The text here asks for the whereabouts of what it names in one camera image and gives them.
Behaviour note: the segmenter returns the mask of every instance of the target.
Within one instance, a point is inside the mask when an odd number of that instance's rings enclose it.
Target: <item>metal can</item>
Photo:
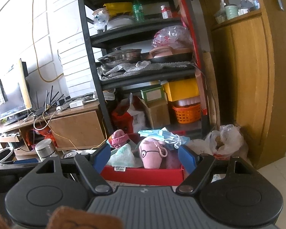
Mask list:
[[[173,18],[170,7],[161,6],[161,12],[163,19]]]
[[[56,151],[56,147],[54,146],[51,139],[44,139],[40,141],[35,146],[35,151],[37,155],[39,156],[40,160],[43,161],[49,156],[58,156],[58,153]]]

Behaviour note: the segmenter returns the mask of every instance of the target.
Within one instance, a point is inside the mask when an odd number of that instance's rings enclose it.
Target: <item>wooden wardrobe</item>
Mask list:
[[[222,24],[220,0],[200,0],[217,79],[221,124],[242,127],[249,158],[261,168],[286,152],[286,0]]]

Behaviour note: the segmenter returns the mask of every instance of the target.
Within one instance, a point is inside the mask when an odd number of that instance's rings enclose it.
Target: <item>tv screen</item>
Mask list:
[[[26,108],[17,74],[17,68],[13,68],[1,78],[5,103],[0,105],[0,119]]]

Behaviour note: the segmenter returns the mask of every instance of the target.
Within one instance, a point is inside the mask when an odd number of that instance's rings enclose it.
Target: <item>red box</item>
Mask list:
[[[139,143],[143,139],[137,133],[128,135],[135,143]],[[106,165],[101,175],[108,181],[155,186],[178,186],[184,180],[183,169],[126,168],[125,172],[120,172],[115,171],[114,167]]]

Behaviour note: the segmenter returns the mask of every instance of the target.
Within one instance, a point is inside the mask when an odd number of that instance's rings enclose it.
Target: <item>green plastic bottle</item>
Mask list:
[[[139,0],[133,0],[132,9],[137,22],[145,21],[142,4],[139,2]]]

